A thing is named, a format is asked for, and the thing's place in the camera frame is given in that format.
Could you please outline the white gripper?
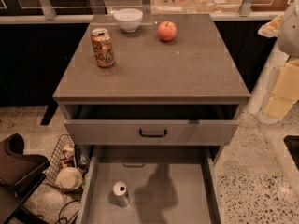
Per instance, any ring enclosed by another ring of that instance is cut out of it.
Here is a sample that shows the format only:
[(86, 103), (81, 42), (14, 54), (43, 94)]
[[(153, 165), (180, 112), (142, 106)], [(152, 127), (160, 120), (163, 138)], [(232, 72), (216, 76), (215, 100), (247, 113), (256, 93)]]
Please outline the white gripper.
[[(277, 37), (278, 48), (289, 56), (299, 57), (299, 0), (294, 0), (283, 14), (262, 25), (258, 34)], [(299, 60), (280, 68), (277, 83), (271, 91), (264, 113), (273, 119), (282, 119), (299, 100)]]

